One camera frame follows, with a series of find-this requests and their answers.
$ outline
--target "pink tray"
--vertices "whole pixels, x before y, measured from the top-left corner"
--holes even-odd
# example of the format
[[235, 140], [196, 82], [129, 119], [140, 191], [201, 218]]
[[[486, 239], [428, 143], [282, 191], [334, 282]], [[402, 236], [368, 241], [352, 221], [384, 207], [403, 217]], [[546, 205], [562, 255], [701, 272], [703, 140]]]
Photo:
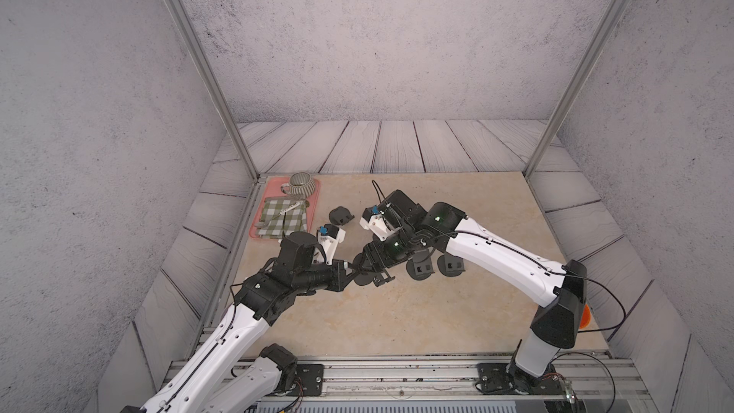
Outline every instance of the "pink tray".
[[[280, 186], [284, 183], [288, 182], [289, 177], [271, 177], [270, 180], [268, 180], [268, 183], [265, 187], [265, 191], [263, 192], [263, 198], [260, 201], [260, 205], [258, 206], [258, 212], [255, 214], [255, 219], [252, 221], [252, 225], [250, 225], [250, 237], [252, 239], [268, 239], [277, 241], [278, 239], [276, 237], [259, 237], [258, 236], [258, 228], [255, 227], [255, 224], [258, 223], [260, 220], [260, 215], [263, 213], [263, 206], [265, 206], [265, 198], [274, 198], [274, 197], [287, 197], [288, 195], [284, 194], [282, 191], [280, 191]], [[314, 179], [313, 183], [316, 184], [316, 190], [313, 191], [310, 197], [306, 199], [310, 204], [306, 208], [306, 229], [308, 232], [311, 231], [311, 224], [313, 223], [313, 215], [317, 211], [317, 201], [318, 201], [318, 191], [321, 190], [321, 183], [318, 181], [318, 179]]]

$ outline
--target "metal frame pole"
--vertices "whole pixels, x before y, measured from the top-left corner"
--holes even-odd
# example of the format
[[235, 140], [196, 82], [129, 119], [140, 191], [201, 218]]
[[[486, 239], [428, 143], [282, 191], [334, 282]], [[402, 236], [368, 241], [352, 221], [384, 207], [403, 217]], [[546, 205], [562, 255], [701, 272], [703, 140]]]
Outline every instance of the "metal frame pole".
[[606, 11], [594, 31], [591, 41], [589, 42], [589, 46], [583, 53], [583, 57], [578, 63], [576, 71], [566, 87], [566, 91], [564, 91], [558, 105], [555, 106], [555, 110], [550, 115], [548, 123], [546, 124], [546, 129], [540, 135], [538, 145], [535, 148], [535, 151], [533, 151], [533, 155], [530, 156], [530, 160], [528, 160], [528, 164], [523, 171], [527, 180], [529, 180], [535, 172], [540, 160], [543, 158], [543, 154], [546, 153], [546, 149], [550, 146], [555, 134], [558, 133], [558, 130], [561, 128], [566, 115], [571, 110], [573, 101], [576, 99], [576, 96], [581, 90], [586, 78], [589, 77], [589, 74], [594, 68], [594, 64], [596, 64], [596, 61], [599, 59], [601, 51], [604, 48], [604, 43], [606, 43], [612, 31], [614, 31], [614, 28], [617, 26], [617, 23], [619, 23], [619, 19], [622, 17], [622, 14], [629, 2], [630, 0], [611, 0], [607, 6]]
[[201, 78], [204, 80], [204, 84], [206, 85], [206, 89], [209, 91], [214, 107], [216, 108], [217, 113], [219, 113], [219, 117], [222, 119], [222, 123], [224, 123], [227, 133], [230, 138], [232, 138], [232, 143], [234, 143], [234, 147], [244, 162], [245, 168], [247, 169], [248, 174], [252, 177], [252, 183], [254, 184], [258, 180], [258, 170], [255, 168], [255, 163], [252, 161], [250, 152], [247, 151], [247, 147], [244, 145], [242, 136], [239, 134], [237, 124], [232, 118], [229, 106], [227, 106], [225, 95], [222, 93], [222, 89], [216, 82], [214, 72], [211, 70], [211, 65], [204, 54], [204, 49], [201, 47], [201, 43], [196, 36], [196, 32], [194, 32], [191, 21], [188, 19], [186, 9], [181, 3], [181, 0], [164, 1], [173, 17], [173, 21], [176, 23], [176, 27], [179, 28], [179, 32], [183, 37], [183, 40], [186, 42], [188, 53], [194, 60], [196, 69], [199, 71], [199, 75], [201, 75]]

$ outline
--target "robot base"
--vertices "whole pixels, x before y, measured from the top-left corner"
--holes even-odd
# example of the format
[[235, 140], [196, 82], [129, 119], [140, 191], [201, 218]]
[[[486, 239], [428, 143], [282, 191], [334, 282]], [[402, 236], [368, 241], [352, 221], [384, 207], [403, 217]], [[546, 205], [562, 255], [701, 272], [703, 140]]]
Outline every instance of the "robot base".
[[542, 380], [536, 386], [525, 384], [520, 387], [515, 386], [517, 381], [512, 382], [507, 373], [507, 364], [477, 364], [476, 368], [479, 371], [476, 389], [485, 395], [514, 394], [516, 388], [529, 395], [566, 395], [566, 390], [557, 377], [555, 380], [553, 377]]

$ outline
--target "orange part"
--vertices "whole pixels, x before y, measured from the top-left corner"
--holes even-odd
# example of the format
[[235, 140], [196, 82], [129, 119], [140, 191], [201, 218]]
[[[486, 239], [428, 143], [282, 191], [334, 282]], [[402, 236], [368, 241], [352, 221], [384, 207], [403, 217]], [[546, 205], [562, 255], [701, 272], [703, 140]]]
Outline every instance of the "orange part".
[[591, 324], [591, 321], [592, 321], [592, 310], [589, 309], [589, 305], [584, 305], [583, 314], [581, 315], [581, 325], [578, 327], [585, 328], [586, 326]]
[[[271, 177], [270, 179], [268, 179], [268, 183], [267, 185], [265, 185], [265, 190], [263, 191], [263, 198], [260, 200], [260, 205], [258, 206], [258, 212], [255, 213], [255, 217], [252, 219], [252, 225], [250, 225], [250, 237], [252, 239], [270, 239], [276, 242], [278, 241], [276, 237], [258, 236], [258, 228], [255, 228], [255, 224], [258, 223], [258, 221], [260, 220], [260, 216], [262, 216], [263, 214], [265, 198], [288, 196], [280, 191], [280, 186], [288, 182], [288, 179], [290, 179], [289, 176]], [[321, 190], [321, 182], [318, 179], [314, 179], [313, 181], [317, 184], [317, 188], [310, 197], [306, 198], [306, 200], [310, 203], [309, 206], [306, 208], [306, 229], [309, 233], [311, 231], [311, 226], [313, 225], [313, 216], [317, 211], [318, 192]]]

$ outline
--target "mounting plate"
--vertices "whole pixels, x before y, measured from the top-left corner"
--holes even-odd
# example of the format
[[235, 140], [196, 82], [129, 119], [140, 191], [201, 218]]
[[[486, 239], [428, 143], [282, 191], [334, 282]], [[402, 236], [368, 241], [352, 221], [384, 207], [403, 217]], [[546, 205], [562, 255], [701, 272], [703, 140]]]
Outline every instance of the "mounting plate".
[[[485, 395], [506, 395], [513, 393], [509, 376], [507, 375], [507, 364], [477, 364], [479, 380], [476, 389]], [[547, 379], [540, 381], [536, 387], [531, 388], [530, 395], [564, 395], [563, 386], [556, 380]]]
[[[296, 378], [301, 379], [304, 397], [318, 397], [321, 395], [322, 386], [324, 385], [324, 365], [323, 364], [298, 364], [296, 366]], [[286, 395], [297, 396], [299, 394], [298, 386], [288, 391]]]

